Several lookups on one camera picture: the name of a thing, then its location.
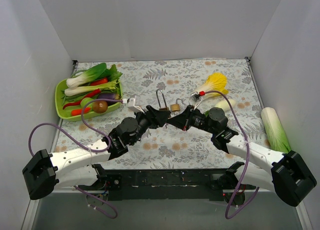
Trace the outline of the large brass padlock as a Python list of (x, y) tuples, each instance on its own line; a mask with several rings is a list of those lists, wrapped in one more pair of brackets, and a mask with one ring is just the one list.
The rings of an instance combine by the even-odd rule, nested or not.
[(168, 111), (169, 108), (168, 108), (163, 91), (161, 89), (157, 89), (155, 93), (156, 93), (156, 98), (157, 98), (159, 110), (160, 111)]

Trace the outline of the small brass padlock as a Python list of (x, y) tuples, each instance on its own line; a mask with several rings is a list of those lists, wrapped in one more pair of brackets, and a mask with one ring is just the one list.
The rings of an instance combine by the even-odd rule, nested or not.
[(174, 104), (170, 105), (170, 110), (172, 112), (180, 112), (183, 106), (183, 100), (180, 98), (177, 98)]

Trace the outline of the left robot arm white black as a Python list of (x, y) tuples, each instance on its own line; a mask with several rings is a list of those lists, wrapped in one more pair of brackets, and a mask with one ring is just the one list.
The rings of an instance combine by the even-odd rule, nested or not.
[(163, 127), (170, 111), (157, 110), (148, 105), (146, 111), (137, 112), (135, 117), (125, 118), (101, 140), (79, 148), (48, 153), (46, 149), (32, 154), (31, 160), (22, 170), (31, 200), (49, 195), (55, 187), (70, 186), (63, 180), (66, 174), (97, 162), (105, 162), (128, 152), (150, 128)]

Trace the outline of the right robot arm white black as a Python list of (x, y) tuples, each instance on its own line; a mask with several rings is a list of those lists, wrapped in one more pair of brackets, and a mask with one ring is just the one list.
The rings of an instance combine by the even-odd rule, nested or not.
[(254, 164), (246, 169), (244, 176), (239, 171), (226, 176), (231, 188), (250, 184), (274, 192), (290, 206), (298, 206), (317, 185), (297, 152), (283, 153), (245, 141), (243, 136), (228, 127), (228, 119), (220, 108), (213, 107), (204, 115), (188, 106), (181, 114), (169, 118), (167, 123), (183, 131), (194, 127), (208, 132), (212, 134), (211, 141), (217, 149)]

